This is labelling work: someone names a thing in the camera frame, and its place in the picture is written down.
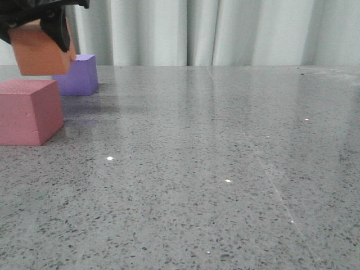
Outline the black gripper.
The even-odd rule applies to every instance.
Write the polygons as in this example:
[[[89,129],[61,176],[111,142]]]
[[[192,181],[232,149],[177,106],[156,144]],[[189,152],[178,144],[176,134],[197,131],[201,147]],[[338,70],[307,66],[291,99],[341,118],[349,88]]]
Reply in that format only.
[[[67,52],[70,34],[66,21],[65,6],[79,5],[89,8],[90,1],[1,1],[0,38],[11,44],[8,31],[19,25],[40,19],[41,29]]]

